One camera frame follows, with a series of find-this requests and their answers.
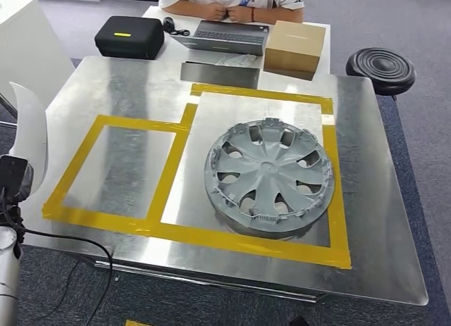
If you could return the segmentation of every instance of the person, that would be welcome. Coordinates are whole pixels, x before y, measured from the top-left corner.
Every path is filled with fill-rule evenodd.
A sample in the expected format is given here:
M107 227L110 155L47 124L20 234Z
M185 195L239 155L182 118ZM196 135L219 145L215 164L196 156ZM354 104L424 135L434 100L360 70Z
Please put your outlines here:
M277 20L301 23L304 0L159 0L159 5L168 13L211 21L230 17L235 23L274 24Z

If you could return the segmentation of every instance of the yellow label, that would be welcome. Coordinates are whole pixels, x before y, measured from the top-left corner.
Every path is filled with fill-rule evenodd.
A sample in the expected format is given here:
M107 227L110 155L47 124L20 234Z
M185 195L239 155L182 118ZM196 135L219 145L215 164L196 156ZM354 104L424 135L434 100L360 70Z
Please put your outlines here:
M131 37L131 34L125 34L124 32L115 32L114 36L120 36L120 37Z

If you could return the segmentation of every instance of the person's hand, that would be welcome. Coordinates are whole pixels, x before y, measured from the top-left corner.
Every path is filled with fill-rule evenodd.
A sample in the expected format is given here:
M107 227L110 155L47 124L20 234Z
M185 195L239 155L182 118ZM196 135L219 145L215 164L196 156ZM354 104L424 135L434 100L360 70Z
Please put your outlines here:
M252 9L249 7L236 6L227 8L229 17L234 23L252 22Z
M226 7L216 2L203 6L202 18L209 21L222 21L227 11Z

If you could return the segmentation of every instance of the computer mouse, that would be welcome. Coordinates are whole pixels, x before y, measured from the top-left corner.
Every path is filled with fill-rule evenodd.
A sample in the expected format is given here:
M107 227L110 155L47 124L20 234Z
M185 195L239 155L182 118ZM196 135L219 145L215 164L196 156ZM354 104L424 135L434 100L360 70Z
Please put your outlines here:
M164 18L162 19L162 29L165 32L168 32L170 34L171 32L175 31L175 24L174 23L174 20L172 20L172 18Z

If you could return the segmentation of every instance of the yellow tape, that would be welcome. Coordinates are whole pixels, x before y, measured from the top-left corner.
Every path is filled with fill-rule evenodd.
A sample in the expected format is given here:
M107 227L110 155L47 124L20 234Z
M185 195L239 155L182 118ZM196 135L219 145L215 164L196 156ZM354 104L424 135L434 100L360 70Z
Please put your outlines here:
M265 92L241 88L229 88L193 84L192 94L202 92L218 92L221 94L236 94L238 96L258 97L304 103L320 104L323 114L333 115L331 99L317 96L303 96L281 92ZM196 106L187 104L180 123L164 123L151 120L136 120L114 116L98 116L89 130L86 138L76 153L54 193L42 209L43 216L48 219L67 222L70 224L94 227L101 230L138 234L146 237L156 237L175 242L213 247L227 251L250 253L257 256L267 256L315 263L318 265L335 266L350 269L351 258L348 245L346 221L341 174L337 149L337 137L334 125L323 125L324 148L331 159L335 174L335 191L328 210L330 247L309 244L297 244L280 240L249 237L240 234L205 230L197 227L164 224L161 217L168 201L172 183L178 169L183 151L194 119ZM83 165L89 151L94 146L103 126L125 127L138 130L157 130L175 132L175 138L169 152L166 164L160 176L147 216L144 219L129 218L110 213L88 211L81 208L63 207L62 202Z
M136 321L128 320L125 322L125 326L152 326L152 325L144 325L144 324L140 324L139 322L136 322Z
M235 96L256 97L259 99L275 99L279 101L293 101L308 104L319 104L323 115L333 115L333 102L320 96L287 94L286 92L268 92L266 90L253 90L237 87L224 87L212 84L193 84L191 95L200 96L202 92L212 92L215 94L228 94Z
M126 33L124 33L124 32L115 32L114 36L131 37L131 34L126 34Z
M191 89L191 94L195 96L201 96L202 92L319 104L321 106L321 113L323 117L324 115L333 116L332 100L320 96L286 94L283 92L269 92L265 90L242 89L209 84L193 84ZM248 241L252 242L252 244L246 244L245 243L245 240L242 238L242 236L237 237L234 234L233 235L234 244L232 245L231 243L233 241L227 236L216 234L215 237L214 237L213 235L209 235L207 232L199 230L196 231L196 234L191 234L190 238L184 238L183 242L189 242L188 239L194 240L195 238L200 238L204 240L203 245L209 244L209 246L216 247L218 249L230 249L231 251L254 253L262 256L276 256L278 258L293 261L304 261L307 263L351 269L351 263L348 243L348 231L346 229L346 219L343 202L337 134L334 123L335 121L332 120L326 120L323 123L324 149L331 160L334 174L335 175L335 189L328 208L330 247L294 244L290 242L281 242L283 243L283 245L279 245L273 243L276 241L268 241L267 239L258 241L255 237L249 237L252 238L252 241ZM178 236L178 238L181 241L180 239L181 239L182 236ZM198 243L200 243L200 240L193 242L193 244Z
M61 177L55 190L42 207L42 217L46 219L66 222L100 230L117 231L128 234L150 235L151 227L147 219L131 218L110 213L90 211L82 208L63 206L62 202L75 181L79 170L105 126L124 127L135 130L154 130L160 132L175 132L175 139L163 169L149 212L161 217L184 145L194 119L197 105L187 104L180 123L167 123L154 120L140 120L116 116L98 115L88 132L85 140Z

